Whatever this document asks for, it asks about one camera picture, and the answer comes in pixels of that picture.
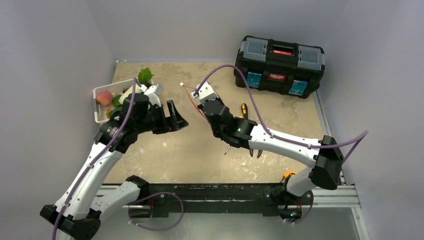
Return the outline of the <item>clear zip bag orange zipper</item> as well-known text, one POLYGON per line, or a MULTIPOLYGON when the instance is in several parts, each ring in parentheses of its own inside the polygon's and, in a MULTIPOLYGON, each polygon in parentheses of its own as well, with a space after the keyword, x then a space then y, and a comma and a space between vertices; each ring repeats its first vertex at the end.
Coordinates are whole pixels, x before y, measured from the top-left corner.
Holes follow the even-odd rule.
POLYGON ((179 85, 181 87, 183 87, 183 89, 185 90, 191 104, 195 107, 195 109, 197 110, 197 112, 204 118, 206 119, 205 115, 203 114, 203 112, 199 109, 198 105, 195 103, 194 101, 194 97, 192 96, 192 90, 194 90, 193 87, 189 87, 187 85, 185 85, 183 82, 180 82, 179 85))

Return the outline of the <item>white radish with leaves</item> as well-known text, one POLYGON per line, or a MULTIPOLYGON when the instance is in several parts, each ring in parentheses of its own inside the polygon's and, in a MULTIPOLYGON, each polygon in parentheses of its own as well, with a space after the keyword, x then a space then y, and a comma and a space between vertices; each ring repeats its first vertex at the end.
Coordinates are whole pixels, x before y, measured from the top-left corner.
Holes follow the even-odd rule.
POLYGON ((139 71, 137 78, 141 84, 147 84, 152 80, 153 76, 154 74, 151 72, 150 68, 145 67, 139 71))

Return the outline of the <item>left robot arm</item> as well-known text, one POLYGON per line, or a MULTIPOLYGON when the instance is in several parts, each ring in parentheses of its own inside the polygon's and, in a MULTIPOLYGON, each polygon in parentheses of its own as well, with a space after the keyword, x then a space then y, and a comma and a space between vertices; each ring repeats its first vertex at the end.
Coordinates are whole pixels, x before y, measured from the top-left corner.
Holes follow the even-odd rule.
POLYGON ((45 205, 40 215, 53 225, 54 240, 90 240, 116 210, 130 203, 153 204, 150 185, 138 176, 128 177, 113 191, 97 193, 113 166, 142 133, 179 131, 188 122, 173 101, 167 101, 169 116, 160 103, 142 93, 131 94, 95 136, 91 151, 72 184, 54 204, 45 205))

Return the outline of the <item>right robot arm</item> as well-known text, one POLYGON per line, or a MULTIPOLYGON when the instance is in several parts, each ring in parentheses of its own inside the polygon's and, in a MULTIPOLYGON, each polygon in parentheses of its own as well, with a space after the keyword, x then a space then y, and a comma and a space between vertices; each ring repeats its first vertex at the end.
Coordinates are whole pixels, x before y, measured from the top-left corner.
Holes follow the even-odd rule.
POLYGON ((278 131, 264 129, 253 120, 233 116, 220 99, 206 100, 199 105, 211 126, 213 136, 234 148, 263 150, 296 160, 306 168, 289 176, 280 196, 288 204, 294 203, 306 192, 319 187, 336 190, 342 168, 343 155, 339 148, 329 148, 335 139, 301 138, 283 133, 288 138, 277 138, 278 131))

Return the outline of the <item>black yellow screwdriver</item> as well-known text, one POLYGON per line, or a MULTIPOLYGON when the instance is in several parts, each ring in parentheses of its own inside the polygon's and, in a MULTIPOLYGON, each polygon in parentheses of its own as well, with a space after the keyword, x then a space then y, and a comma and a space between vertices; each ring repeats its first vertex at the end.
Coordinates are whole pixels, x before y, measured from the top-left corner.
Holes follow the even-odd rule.
POLYGON ((241 111, 242 111, 242 116, 245 119, 249 118, 249 111, 248 111, 248 107, 246 103, 242 103, 241 104, 241 111))

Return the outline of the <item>green cucumber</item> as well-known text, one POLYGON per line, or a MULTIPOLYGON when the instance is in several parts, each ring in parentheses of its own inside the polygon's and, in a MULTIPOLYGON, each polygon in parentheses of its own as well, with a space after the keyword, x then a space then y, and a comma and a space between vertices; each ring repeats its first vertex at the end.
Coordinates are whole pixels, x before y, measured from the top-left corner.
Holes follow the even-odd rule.
POLYGON ((115 107, 115 108, 118 108, 119 106, 121 106, 122 105, 122 103, 120 102, 120 99, 121 99, 121 94, 119 94, 119 95, 116 95, 113 99, 112 99, 112 105, 115 107))

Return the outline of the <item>peach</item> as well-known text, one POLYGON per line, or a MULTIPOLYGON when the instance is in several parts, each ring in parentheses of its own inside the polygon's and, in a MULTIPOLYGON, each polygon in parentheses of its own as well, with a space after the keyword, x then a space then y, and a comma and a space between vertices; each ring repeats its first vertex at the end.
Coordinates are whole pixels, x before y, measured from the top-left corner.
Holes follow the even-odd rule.
POLYGON ((113 102, 113 94, 107 90, 96 94, 96 101, 102 106, 109 106, 113 102))

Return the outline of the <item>white perforated basket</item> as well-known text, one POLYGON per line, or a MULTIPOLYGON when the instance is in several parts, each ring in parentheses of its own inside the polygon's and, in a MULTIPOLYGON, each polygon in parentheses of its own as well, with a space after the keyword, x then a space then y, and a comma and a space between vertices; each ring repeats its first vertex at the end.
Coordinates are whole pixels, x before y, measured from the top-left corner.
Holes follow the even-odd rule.
POLYGON ((99 86, 93 89, 92 91, 92 98, 93 98, 93 107, 94 107, 94 120, 96 123, 102 125, 103 123, 107 122, 108 116, 107 116, 107 110, 113 110, 115 107, 113 105, 103 106, 96 100, 96 96, 98 93, 109 91, 111 93, 115 94, 122 94, 124 89, 129 88, 132 86, 133 80, 128 79, 116 83, 111 83, 103 86, 99 86))

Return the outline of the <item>black toolbox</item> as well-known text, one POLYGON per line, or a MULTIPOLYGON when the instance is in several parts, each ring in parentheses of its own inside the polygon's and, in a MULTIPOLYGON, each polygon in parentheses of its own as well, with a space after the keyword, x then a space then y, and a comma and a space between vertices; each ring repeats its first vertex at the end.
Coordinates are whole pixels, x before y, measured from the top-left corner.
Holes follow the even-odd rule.
POLYGON ((237 52, 235 85, 307 99, 320 87, 325 52, 319 46, 247 35, 237 52))

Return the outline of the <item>yellow handled tool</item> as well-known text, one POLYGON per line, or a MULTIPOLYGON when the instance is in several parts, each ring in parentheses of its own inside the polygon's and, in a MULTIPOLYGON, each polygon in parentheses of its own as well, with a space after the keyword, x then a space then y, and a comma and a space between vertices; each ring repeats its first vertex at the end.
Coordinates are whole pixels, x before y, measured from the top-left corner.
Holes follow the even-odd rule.
POLYGON ((283 175, 283 178, 284 179, 288 179, 289 177, 291 177, 292 175, 296 175, 297 173, 295 172, 295 171, 289 171, 289 172, 286 172, 284 175, 283 175))

